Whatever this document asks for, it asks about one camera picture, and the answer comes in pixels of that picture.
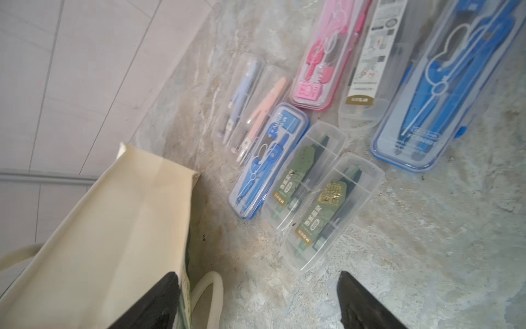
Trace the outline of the clear plastic stationery box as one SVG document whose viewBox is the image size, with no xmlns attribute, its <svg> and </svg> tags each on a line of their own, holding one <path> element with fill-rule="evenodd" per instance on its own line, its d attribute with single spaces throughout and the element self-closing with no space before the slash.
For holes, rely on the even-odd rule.
<svg viewBox="0 0 526 329">
<path fill-rule="evenodd" d="M 431 1 L 374 1 L 359 38 L 360 50 L 351 56 L 338 109 L 342 130 L 368 130 L 382 120 L 432 7 Z"/>
</svg>

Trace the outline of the blue plastic case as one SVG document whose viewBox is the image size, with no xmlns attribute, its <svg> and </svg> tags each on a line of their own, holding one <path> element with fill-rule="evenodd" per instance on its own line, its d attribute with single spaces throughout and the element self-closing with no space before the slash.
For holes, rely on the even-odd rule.
<svg viewBox="0 0 526 329">
<path fill-rule="evenodd" d="M 304 111 L 286 102 L 276 105 L 228 197 L 239 218 L 252 219 L 263 205 L 279 170 L 309 125 Z"/>
<path fill-rule="evenodd" d="M 376 158 L 422 173 L 473 118 L 472 106 L 525 24 L 524 1 L 446 1 L 371 141 Z"/>
</svg>

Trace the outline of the clear case lilac compass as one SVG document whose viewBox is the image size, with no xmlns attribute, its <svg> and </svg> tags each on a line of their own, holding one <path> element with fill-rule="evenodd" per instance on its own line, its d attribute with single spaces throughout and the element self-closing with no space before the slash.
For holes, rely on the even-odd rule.
<svg viewBox="0 0 526 329">
<path fill-rule="evenodd" d="M 251 53 L 242 53 L 235 62 L 224 102 L 216 117 L 215 135 L 222 145 L 228 144 L 260 77 L 263 61 Z"/>
</svg>

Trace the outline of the floral canvas tote bag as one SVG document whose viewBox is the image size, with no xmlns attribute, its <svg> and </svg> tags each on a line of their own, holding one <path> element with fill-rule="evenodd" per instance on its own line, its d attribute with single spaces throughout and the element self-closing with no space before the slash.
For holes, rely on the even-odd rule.
<svg viewBox="0 0 526 329">
<path fill-rule="evenodd" d="M 223 280 L 195 286 L 186 272 L 193 189 L 199 173 L 130 145 L 50 238 L 1 257 L 6 270 L 28 266 L 1 296 L 2 328 L 109 328 L 164 275 L 181 295 L 172 328 L 190 328 L 212 289 L 208 328 L 220 326 Z"/>
</svg>

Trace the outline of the pink compass set case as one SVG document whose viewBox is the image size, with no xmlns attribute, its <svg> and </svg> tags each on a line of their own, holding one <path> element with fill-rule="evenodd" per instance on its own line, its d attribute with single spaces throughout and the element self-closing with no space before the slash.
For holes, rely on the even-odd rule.
<svg viewBox="0 0 526 329">
<path fill-rule="evenodd" d="M 323 2 L 290 90 L 295 106 L 323 111 L 331 105 L 371 4 L 363 0 Z"/>
</svg>

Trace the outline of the clear case pink compass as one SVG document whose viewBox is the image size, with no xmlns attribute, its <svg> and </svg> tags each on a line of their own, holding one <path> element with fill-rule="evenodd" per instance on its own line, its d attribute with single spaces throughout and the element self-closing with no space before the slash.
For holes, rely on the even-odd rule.
<svg viewBox="0 0 526 329">
<path fill-rule="evenodd" d="M 282 68 L 275 65 L 263 68 L 255 90 L 227 146 L 234 164 L 241 166 L 246 161 L 256 142 L 263 135 L 264 126 L 275 106 L 284 100 L 290 84 L 290 74 Z"/>
</svg>

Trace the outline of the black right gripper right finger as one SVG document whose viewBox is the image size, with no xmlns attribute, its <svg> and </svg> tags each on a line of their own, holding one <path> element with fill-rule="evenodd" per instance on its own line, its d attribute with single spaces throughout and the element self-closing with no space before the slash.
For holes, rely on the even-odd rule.
<svg viewBox="0 0 526 329">
<path fill-rule="evenodd" d="M 407 329 L 348 271 L 341 271 L 336 292 L 344 328 Z"/>
</svg>

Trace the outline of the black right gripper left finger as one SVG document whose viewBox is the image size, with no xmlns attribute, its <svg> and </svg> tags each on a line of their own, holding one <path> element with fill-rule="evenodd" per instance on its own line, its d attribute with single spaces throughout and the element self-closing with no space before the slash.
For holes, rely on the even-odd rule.
<svg viewBox="0 0 526 329">
<path fill-rule="evenodd" d="M 109 328 L 172 328 L 178 313 L 180 295 L 178 275 L 171 271 Z"/>
</svg>

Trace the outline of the clear case green label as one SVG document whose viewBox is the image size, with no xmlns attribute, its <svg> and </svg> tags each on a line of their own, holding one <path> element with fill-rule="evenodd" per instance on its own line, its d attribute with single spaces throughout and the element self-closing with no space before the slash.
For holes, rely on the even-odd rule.
<svg viewBox="0 0 526 329">
<path fill-rule="evenodd" d="M 299 208 L 340 156 L 347 142 L 342 130 L 318 121 L 301 137 L 262 206 L 262 218 L 275 232 L 286 230 Z"/>
</svg>

